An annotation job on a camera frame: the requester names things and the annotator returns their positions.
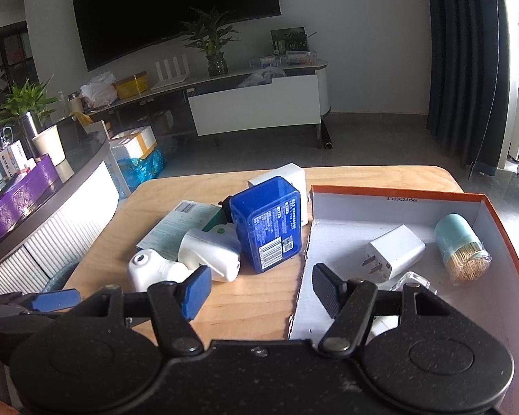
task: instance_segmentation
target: white wall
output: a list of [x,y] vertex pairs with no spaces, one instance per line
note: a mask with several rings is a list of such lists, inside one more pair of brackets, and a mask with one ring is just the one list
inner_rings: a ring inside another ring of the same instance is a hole
[[[426,114],[430,87],[429,0],[280,0],[282,16],[237,24],[241,42],[225,47],[229,68],[272,54],[272,29],[305,26],[317,31],[310,45],[329,61],[329,98],[334,112]],[[25,0],[35,64],[41,80],[52,74],[50,94],[73,92],[111,70],[118,78],[186,52],[206,73],[206,59],[173,40],[86,71],[71,0]]]

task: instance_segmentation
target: television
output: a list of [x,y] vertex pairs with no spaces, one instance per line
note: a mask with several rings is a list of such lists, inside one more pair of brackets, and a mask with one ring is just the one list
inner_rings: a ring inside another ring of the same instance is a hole
[[214,7],[228,22],[281,14],[279,0],[73,0],[87,69],[179,37],[198,18],[191,8]]

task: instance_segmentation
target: green plant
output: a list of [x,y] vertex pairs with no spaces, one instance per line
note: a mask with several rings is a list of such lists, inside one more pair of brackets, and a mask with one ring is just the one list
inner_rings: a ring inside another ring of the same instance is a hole
[[48,109],[48,105],[58,101],[57,98],[46,98],[48,82],[50,80],[35,84],[27,80],[21,88],[14,84],[6,102],[0,106],[0,126],[17,125],[21,116],[27,112],[36,115],[42,124],[55,111]]
[[229,42],[234,42],[230,33],[238,33],[233,29],[233,25],[228,25],[224,19],[227,12],[219,13],[215,8],[210,13],[200,9],[191,8],[199,14],[194,22],[183,22],[186,27],[184,35],[190,36],[187,41],[191,43],[185,45],[186,48],[201,49],[207,56],[217,55],[221,52],[221,47]]

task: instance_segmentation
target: screw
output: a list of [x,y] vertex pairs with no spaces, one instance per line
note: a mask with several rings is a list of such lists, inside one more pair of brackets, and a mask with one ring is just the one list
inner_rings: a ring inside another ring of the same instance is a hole
[[257,357],[266,357],[267,354],[269,354],[267,348],[262,348],[261,346],[256,346],[255,348],[252,348],[250,351],[252,351],[252,354],[254,354]]
[[191,337],[179,337],[173,340],[172,346],[181,353],[190,353],[200,349],[200,342]]
[[323,341],[322,347],[327,352],[344,352],[350,349],[350,342],[341,337],[329,337]]

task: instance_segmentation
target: gray floor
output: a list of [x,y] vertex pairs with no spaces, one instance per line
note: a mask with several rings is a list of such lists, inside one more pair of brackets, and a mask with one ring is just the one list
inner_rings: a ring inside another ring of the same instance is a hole
[[334,148],[316,148],[313,127],[268,128],[221,134],[179,145],[160,177],[273,169],[289,162],[301,167],[337,165],[437,165],[448,170],[466,192],[488,195],[519,255],[519,177],[508,163],[496,176],[474,174],[444,154],[425,129],[422,116],[331,114]]

